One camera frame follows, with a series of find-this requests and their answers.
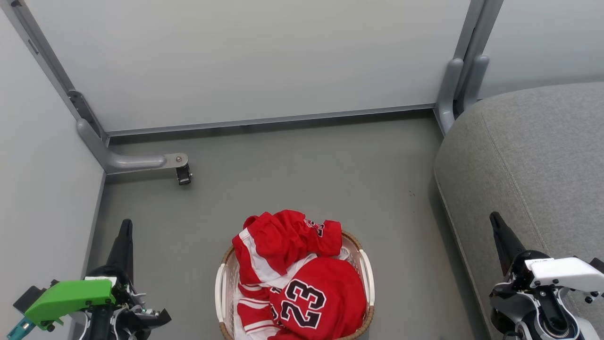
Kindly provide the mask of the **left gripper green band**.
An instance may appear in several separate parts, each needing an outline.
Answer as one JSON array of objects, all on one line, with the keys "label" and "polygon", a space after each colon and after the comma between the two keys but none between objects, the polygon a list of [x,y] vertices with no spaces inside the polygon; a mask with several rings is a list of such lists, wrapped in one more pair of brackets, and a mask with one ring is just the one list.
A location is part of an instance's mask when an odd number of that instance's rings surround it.
[{"label": "left gripper green band", "polygon": [[31,286],[13,304],[23,318],[14,332],[35,327],[53,332],[68,315],[84,314],[84,332],[151,332],[170,323],[166,309],[147,308],[134,288],[133,222],[125,218],[106,265],[81,280],[52,280],[47,289]]}]

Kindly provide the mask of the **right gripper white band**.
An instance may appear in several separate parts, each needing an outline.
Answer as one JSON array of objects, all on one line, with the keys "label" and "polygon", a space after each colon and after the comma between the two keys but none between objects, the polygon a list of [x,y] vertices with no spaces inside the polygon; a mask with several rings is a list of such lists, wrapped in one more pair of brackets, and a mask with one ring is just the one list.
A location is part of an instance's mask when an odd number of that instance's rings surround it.
[{"label": "right gripper white band", "polygon": [[513,290],[544,287],[579,291],[591,298],[603,295],[604,265],[599,258],[553,258],[537,250],[526,250],[499,212],[490,213],[489,220],[502,274],[507,275]]}]

